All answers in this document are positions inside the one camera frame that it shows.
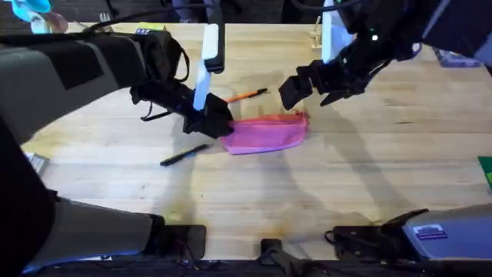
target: orange pen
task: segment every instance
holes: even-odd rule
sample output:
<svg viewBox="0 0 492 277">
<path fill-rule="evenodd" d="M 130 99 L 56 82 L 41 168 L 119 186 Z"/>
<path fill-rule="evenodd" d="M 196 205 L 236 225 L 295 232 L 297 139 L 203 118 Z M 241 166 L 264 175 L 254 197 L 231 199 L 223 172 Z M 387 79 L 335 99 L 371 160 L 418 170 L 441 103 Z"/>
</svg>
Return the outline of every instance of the orange pen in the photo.
<svg viewBox="0 0 492 277">
<path fill-rule="evenodd" d="M 243 94 L 240 94 L 240 95 L 236 95 L 234 97 L 231 97 L 229 99 L 226 99 L 225 101 L 227 103 L 236 102 L 236 101 L 239 101 L 239 100 L 244 99 L 244 98 L 251 98 L 251 97 L 258 96 L 260 94 L 265 93 L 267 90 L 268 90 L 268 88 L 261 88 L 261 89 L 258 89 L 256 92 L 248 92 L 248 93 L 243 93 Z"/>
</svg>

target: label sticker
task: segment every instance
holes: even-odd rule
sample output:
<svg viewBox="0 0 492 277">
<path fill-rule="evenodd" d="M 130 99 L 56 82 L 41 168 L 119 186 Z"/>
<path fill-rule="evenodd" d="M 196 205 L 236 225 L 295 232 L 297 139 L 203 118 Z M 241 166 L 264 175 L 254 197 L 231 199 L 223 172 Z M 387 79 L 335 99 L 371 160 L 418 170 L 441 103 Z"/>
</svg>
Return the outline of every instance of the label sticker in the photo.
<svg viewBox="0 0 492 277">
<path fill-rule="evenodd" d="M 420 240 L 447 239 L 447 234 L 441 225 L 422 225 L 413 227 L 414 234 Z"/>
</svg>

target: pen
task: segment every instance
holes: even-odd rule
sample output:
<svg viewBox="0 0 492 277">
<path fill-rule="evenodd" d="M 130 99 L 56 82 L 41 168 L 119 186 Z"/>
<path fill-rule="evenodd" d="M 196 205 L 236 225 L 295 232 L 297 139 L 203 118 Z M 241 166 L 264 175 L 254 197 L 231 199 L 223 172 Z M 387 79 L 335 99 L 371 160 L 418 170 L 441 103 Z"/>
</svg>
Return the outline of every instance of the pen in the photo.
<svg viewBox="0 0 492 277">
<path fill-rule="evenodd" d="M 176 162 L 179 162 L 179 161 L 181 161 L 182 159 L 184 159 L 184 158 L 188 157 L 189 155 L 193 155 L 193 154 L 195 154 L 195 153 L 197 153 L 197 152 L 200 152 L 200 151 L 202 151 L 202 150 L 205 150 L 205 149 L 207 149 L 207 148 L 209 148 L 209 147 L 210 147 L 210 145 L 208 145 L 208 144 L 199 145 L 199 146 L 197 146 L 197 147 L 193 148 L 192 150 L 188 150 L 188 151 L 183 152 L 183 153 L 181 153 L 181 154 L 177 154 L 177 155 L 176 155 L 176 156 L 174 156 L 174 157 L 170 157 L 169 159 L 165 159 L 164 161 L 162 161 L 162 162 L 160 163 L 160 165 L 161 165 L 161 166 L 164 166 L 164 167 L 165 167 L 165 166 L 170 166 L 170 165 L 173 165 L 173 164 L 175 164 Z"/>
<path fill-rule="evenodd" d="M 267 92 L 267 90 L 268 90 L 268 88 L 261 88 L 261 89 L 258 89 L 256 92 L 248 92 L 248 93 L 236 95 L 236 96 L 231 97 L 225 101 L 227 103 L 236 102 L 236 101 L 239 101 L 239 100 L 244 99 L 244 98 L 251 98 L 251 97 L 255 97 L 255 96 L 264 94 L 265 92 Z"/>
</svg>

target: floor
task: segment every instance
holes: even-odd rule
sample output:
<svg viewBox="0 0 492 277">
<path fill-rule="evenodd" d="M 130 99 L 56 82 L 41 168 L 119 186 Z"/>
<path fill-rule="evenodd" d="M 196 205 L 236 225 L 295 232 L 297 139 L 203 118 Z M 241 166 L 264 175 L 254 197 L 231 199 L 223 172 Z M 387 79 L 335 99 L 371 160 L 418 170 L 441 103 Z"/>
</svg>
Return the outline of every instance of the floor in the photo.
<svg viewBox="0 0 492 277">
<path fill-rule="evenodd" d="M 284 0 L 236 0 L 243 12 L 238 15 L 231 5 L 224 2 L 222 9 L 226 22 L 235 23 L 280 23 L 282 5 Z M 69 21 L 96 22 L 100 12 L 108 12 L 105 0 L 51 0 L 53 11 L 63 15 Z M 316 5 L 321 0 L 307 1 L 310 5 Z M 112 5 L 120 12 L 120 16 L 130 15 L 136 12 L 146 12 L 162 8 L 159 0 L 111 0 Z M 175 22 L 177 17 L 173 14 L 156 15 L 143 18 L 139 21 L 147 22 Z M 314 23 L 315 15 L 304 15 L 303 23 Z M 17 19 L 10 8 L 9 2 L 0 2 L 0 34 L 29 33 L 29 25 Z"/>
<path fill-rule="evenodd" d="M 421 274 L 390 271 L 376 265 L 354 265 L 323 262 L 333 277 L 422 277 Z M 277 267 L 264 267 L 256 261 L 221 261 L 197 264 L 200 270 L 191 270 L 175 262 L 151 260 L 149 262 L 118 263 L 74 262 L 51 267 L 22 277 L 284 277 Z"/>
</svg>

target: blue object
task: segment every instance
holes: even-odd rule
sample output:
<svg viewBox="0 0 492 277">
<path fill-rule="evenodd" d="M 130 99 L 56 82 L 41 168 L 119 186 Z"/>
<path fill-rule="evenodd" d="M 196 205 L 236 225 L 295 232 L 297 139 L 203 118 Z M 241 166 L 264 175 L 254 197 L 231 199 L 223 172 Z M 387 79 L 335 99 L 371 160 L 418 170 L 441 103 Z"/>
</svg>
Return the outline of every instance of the blue object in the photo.
<svg viewBox="0 0 492 277">
<path fill-rule="evenodd" d="M 26 22 L 31 21 L 28 12 L 49 12 L 52 9 L 49 0 L 4 0 L 4 2 L 11 2 L 14 15 Z"/>
</svg>

